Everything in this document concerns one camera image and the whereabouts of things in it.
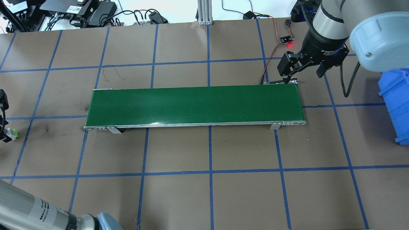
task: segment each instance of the green connector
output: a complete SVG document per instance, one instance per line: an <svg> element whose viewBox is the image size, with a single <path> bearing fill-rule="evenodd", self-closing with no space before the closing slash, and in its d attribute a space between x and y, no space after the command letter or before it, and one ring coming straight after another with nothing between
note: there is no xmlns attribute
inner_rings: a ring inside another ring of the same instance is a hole
<svg viewBox="0 0 409 230"><path fill-rule="evenodd" d="M16 137L16 139L18 138L18 133L16 130L13 129L13 135Z"/></svg>

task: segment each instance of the brown paper floor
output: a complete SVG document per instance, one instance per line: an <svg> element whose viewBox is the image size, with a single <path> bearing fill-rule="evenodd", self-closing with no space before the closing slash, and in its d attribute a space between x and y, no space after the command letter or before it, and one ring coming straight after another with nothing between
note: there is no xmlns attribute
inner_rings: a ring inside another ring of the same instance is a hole
<svg viewBox="0 0 409 230"><path fill-rule="evenodd" d="M292 24L270 81L307 30ZM409 148L394 142L380 74L364 68L349 98L338 68L298 73L305 126L82 129L94 88L258 84L276 44L272 19L1 35L7 127L20 138L0 143L0 179L125 230L407 228ZM351 51L345 76L356 62Z"/></svg>

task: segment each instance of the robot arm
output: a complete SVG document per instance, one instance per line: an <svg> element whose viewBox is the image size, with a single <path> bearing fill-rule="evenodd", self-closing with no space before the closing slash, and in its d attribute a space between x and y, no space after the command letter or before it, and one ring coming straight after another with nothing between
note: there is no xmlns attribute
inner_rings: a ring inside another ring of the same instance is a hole
<svg viewBox="0 0 409 230"><path fill-rule="evenodd" d="M370 71L409 65L409 1L298 0L292 22L306 21L309 30L297 54L285 52L277 69L287 83L305 68L319 65L318 77L340 66L352 49Z"/></svg>

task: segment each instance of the blue plastic bin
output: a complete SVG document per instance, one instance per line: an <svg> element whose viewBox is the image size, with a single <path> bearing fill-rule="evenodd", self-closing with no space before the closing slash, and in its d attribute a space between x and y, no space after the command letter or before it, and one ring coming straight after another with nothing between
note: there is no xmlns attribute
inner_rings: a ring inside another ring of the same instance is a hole
<svg viewBox="0 0 409 230"><path fill-rule="evenodd" d="M382 73L379 95L385 100L401 145L409 145L409 68Z"/></svg>

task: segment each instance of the conveyor belt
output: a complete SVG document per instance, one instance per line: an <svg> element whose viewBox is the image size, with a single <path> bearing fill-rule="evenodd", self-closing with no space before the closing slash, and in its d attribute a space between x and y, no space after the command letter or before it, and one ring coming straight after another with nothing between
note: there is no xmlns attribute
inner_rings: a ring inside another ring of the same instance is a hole
<svg viewBox="0 0 409 230"><path fill-rule="evenodd" d="M305 124L297 84L94 90L84 129Z"/></svg>

